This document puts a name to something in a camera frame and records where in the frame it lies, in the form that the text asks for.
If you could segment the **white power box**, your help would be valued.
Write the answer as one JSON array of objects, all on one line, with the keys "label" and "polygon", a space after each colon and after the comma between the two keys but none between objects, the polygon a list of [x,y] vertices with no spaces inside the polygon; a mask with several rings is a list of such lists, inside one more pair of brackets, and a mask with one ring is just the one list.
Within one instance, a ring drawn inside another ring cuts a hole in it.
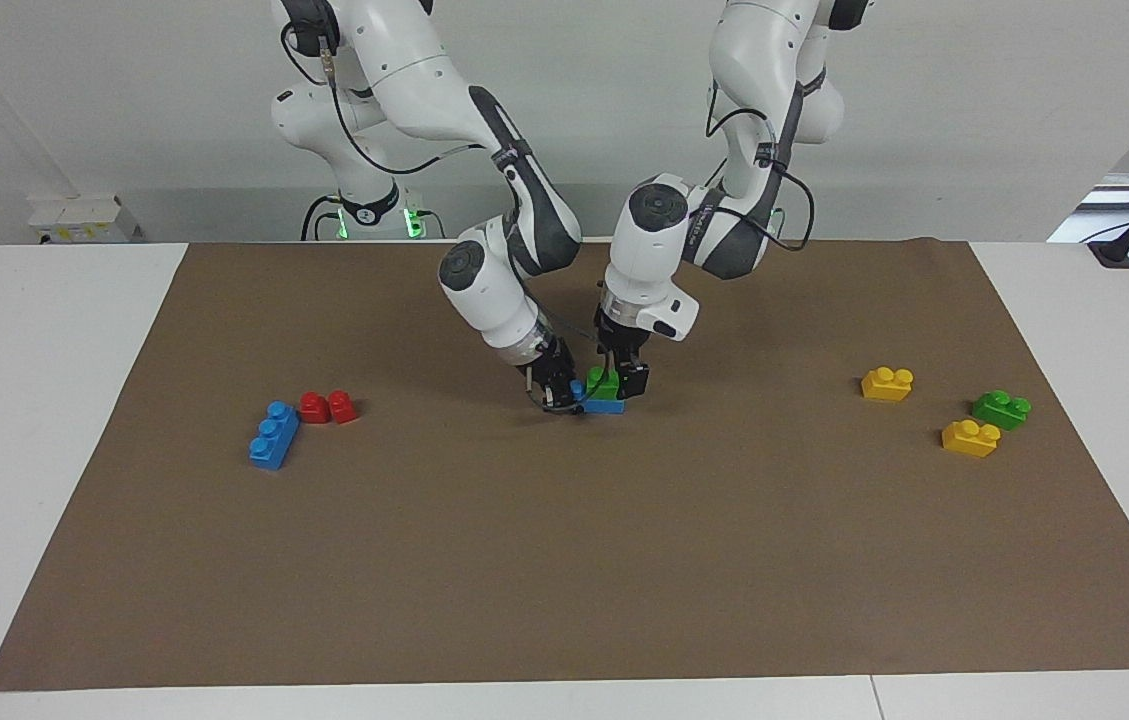
[{"label": "white power box", "polygon": [[145,232],[116,195],[30,199],[29,231],[40,243],[134,243]]}]

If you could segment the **red two-stud toy block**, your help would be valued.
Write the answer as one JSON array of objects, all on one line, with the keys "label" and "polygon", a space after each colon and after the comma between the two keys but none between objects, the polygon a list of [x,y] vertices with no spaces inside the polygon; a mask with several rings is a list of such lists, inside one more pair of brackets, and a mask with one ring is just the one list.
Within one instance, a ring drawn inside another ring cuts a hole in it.
[{"label": "red two-stud toy block", "polygon": [[327,395],[304,392],[299,398],[298,415],[307,424],[345,424],[359,416],[355,399],[345,389],[334,389]]}]

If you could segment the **yellow two-stud toy block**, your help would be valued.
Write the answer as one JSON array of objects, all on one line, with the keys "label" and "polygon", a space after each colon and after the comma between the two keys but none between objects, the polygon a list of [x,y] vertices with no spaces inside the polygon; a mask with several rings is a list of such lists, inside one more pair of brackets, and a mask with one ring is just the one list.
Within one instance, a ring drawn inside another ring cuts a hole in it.
[{"label": "yellow two-stud toy block", "polygon": [[944,450],[972,457],[986,457],[998,450],[1003,430],[994,424],[981,424],[974,419],[952,421],[942,430]]},{"label": "yellow two-stud toy block", "polygon": [[860,387],[865,398],[899,402],[910,396],[913,381],[914,375],[910,369],[876,366],[865,374]]}]

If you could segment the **blue three-stud toy block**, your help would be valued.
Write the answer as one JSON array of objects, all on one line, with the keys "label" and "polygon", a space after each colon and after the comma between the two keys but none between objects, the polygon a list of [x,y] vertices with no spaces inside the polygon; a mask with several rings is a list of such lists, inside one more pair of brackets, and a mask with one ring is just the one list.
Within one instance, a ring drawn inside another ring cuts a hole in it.
[{"label": "blue three-stud toy block", "polygon": [[259,423],[257,436],[250,441],[250,464],[259,469],[280,469],[300,425],[294,406],[285,401],[271,402],[266,418]]},{"label": "blue three-stud toy block", "polygon": [[620,415],[625,411],[625,399],[601,398],[599,396],[593,395],[587,396],[583,381],[570,383],[570,390],[574,392],[574,398],[576,398],[578,405],[581,406],[583,413]]}]

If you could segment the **brown table mat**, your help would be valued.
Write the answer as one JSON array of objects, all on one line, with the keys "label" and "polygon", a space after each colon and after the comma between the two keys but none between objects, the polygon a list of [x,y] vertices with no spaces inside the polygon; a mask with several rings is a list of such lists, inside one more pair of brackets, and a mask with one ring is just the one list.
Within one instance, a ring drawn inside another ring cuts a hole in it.
[{"label": "brown table mat", "polygon": [[[965,243],[686,272],[695,332],[618,416],[533,407],[440,256],[190,247],[0,691],[1129,667],[1129,523]],[[250,464],[334,389],[355,421]],[[1025,423],[944,450],[994,389]]]}]

